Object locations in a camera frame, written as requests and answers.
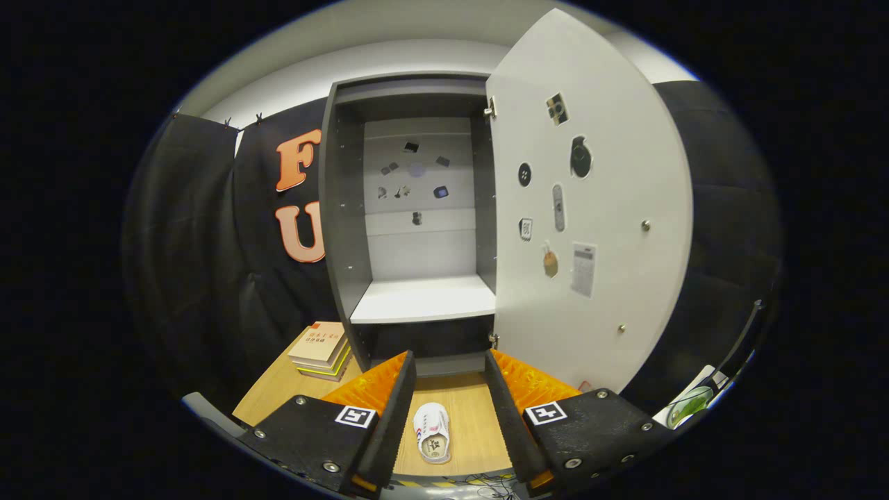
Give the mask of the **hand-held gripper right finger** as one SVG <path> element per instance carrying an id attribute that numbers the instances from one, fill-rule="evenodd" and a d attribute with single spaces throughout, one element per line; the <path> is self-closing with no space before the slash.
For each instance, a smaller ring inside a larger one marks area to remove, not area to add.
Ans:
<path id="1" fill-rule="evenodd" d="M 485 380 L 515 477 L 531 496 L 603 485 L 676 431 L 607 388 L 581 392 L 496 349 Z"/>

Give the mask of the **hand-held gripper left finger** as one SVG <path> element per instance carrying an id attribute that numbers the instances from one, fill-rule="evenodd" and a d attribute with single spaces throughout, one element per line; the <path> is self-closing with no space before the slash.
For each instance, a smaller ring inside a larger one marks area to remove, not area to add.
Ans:
<path id="1" fill-rule="evenodd" d="M 240 445 L 325 490 L 378 496 L 394 471 L 416 380 L 409 349 L 323 398 L 292 397 L 248 427 Z"/>

